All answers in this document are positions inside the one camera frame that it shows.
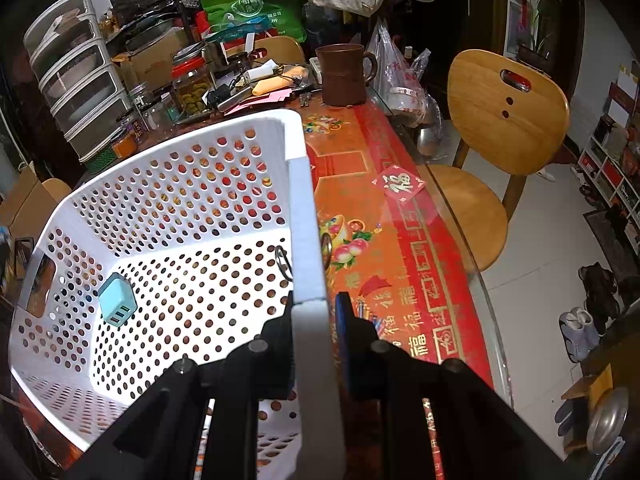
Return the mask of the light blue USB charger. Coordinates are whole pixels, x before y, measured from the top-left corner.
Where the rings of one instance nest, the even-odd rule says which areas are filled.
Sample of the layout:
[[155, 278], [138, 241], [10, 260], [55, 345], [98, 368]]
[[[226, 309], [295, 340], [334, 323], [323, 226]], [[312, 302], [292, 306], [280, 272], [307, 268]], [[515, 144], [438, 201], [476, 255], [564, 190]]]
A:
[[123, 326], [137, 311], [130, 283], [117, 272], [112, 273], [99, 288], [98, 299], [103, 321], [111, 326]]

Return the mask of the cardboard box on left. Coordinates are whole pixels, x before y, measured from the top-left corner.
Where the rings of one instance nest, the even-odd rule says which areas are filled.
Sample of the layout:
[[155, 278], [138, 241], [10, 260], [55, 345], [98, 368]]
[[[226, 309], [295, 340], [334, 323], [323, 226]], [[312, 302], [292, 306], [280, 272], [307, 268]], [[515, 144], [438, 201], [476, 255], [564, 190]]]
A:
[[41, 182], [32, 168], [26, 166], [1, 204], [1, 225], [13, 238], [40, 237], [51, 214], [72, 189], [58, 178]]

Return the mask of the brown cardboard box behind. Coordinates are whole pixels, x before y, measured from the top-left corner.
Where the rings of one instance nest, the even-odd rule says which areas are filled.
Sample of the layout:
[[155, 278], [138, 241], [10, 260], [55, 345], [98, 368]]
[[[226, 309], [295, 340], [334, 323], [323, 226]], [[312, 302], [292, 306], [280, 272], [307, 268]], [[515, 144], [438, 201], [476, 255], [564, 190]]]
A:
[[137, 52], [114, 56], [112, 62], [127, 90], [145, 82], [155, 91], [171, 83], [172, 58], [187, 45], [184, 30], [174, 27]]

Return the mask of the glass jar red lid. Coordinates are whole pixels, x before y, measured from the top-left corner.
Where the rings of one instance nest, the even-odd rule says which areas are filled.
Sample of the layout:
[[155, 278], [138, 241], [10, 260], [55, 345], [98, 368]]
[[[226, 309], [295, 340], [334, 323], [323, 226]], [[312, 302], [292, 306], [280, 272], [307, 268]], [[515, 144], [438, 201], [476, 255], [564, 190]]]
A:
[[180, 108], [186, 117], [202, 114], [208, 109], [204, 96], [214, 88], [204, 58], [194, 56], [171, 69], [172, 86]]

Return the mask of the grey sneakers on floor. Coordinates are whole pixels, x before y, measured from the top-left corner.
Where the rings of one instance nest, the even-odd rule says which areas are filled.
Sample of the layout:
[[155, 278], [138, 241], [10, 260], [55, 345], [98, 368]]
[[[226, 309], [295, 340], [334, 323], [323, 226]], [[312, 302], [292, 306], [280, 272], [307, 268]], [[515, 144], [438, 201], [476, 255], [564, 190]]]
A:
[[582, 362], [599, 345], [600, 335], [593, 317], [583, 307], [563, 312], [559, 317], [559, 328], [570, 362]]

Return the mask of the clear plastic bag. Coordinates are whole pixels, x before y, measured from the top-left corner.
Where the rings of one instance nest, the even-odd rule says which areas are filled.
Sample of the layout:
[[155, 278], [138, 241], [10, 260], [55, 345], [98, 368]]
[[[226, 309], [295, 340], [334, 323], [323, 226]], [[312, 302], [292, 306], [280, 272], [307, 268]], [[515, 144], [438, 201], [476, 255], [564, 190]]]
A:
[[372, 87], [390, 114], [399, 116], [410, 128], [440, 127], [439, 106], [421, 84], [431, 51], [424, 49], [409, 62], [393, 42], [386, 21], [380, 18], [374, 26], [368, 50], [378, 62]]

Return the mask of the brown ceramic mug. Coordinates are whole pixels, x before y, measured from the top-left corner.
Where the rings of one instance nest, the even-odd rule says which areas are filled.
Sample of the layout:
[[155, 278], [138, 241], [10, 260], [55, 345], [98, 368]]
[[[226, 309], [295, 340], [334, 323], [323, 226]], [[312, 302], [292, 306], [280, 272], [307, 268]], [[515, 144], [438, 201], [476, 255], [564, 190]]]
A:
[[378, 61], [361, 44], [330, 44], [318, 47], [322, 73], [322, 100], [334, 107], [367, 101], [367, 84], [378, 72]]

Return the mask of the small orange jar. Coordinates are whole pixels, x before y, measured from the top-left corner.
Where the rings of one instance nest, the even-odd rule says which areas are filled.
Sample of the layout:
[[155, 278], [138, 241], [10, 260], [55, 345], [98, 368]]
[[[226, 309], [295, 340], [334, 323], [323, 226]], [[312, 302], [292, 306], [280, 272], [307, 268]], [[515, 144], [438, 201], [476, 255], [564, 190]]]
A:
[[138, 150], [136, 136], [132, 132], [123, 132], [113, 140], [111, 148], [117, 159], [126, 159]]

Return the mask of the wooden chair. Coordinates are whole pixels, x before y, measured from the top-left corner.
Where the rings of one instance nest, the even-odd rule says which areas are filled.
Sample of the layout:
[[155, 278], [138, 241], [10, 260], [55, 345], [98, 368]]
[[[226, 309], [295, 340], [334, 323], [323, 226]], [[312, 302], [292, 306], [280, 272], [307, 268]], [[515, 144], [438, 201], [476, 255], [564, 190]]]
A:
[[[454, 161], [450, 166], [428, 164], [425, 172], [454, 217], [454, 239], [465, 271], [485, 271], [506, 246], [527, 178], [560, 150], [570, 109], [549, 77], [480, 49], [464, 50], [452, 61], [447, 103], [460, 136]], [[502, 197], [463, 169], [470, 151], [509, 176]]]

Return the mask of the white stacked drawer organizer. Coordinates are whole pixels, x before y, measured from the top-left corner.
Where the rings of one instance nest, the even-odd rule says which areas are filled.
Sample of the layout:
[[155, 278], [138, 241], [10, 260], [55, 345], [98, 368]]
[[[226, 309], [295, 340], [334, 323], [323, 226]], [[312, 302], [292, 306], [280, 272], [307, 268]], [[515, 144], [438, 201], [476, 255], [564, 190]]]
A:
[[56, 0], [26, 30], [23, 44], [38, 89], [64, 140], [86, 162], [114, 139], [132, 109], [91, 0]]

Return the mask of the white perforated plastic basket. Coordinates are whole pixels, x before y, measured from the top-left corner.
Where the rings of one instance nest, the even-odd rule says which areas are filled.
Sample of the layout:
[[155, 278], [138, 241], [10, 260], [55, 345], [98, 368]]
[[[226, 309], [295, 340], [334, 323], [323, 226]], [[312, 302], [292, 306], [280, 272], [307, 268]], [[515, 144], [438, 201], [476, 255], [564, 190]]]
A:
[[[120, 273], [137, 311], [103, 321]], [[24, 423], [69, 465], [178, 359], [223, 360], [292, 304], [294, 386], [258, 404], [262, 479], [338, 479], [345, 445], [303, 123], [227, 120], [132, 156], [65, 197], [16, 300], [9, 366]]]

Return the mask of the red patterned tablecloth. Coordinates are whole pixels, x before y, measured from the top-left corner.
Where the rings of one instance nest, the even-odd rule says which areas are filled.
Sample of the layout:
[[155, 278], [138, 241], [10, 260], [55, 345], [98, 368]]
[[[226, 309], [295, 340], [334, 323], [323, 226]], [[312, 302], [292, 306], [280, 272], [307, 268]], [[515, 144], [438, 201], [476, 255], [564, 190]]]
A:
[[462, 359], [499, 388], [480, 274], [408, 136], [373, 103], [288, 108], [305, 131], [328, 295], [349, 292], [356, 315], [415, 358]]

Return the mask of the green shopping bag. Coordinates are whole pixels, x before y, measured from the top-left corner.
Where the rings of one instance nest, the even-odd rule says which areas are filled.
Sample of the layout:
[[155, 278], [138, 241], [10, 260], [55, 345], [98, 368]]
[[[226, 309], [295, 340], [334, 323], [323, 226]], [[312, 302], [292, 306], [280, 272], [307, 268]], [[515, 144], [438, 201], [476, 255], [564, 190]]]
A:
[[250, 32], [276, 32], [304, 42], [302, 0], [201, 0], [215, 40], [243, 39]]

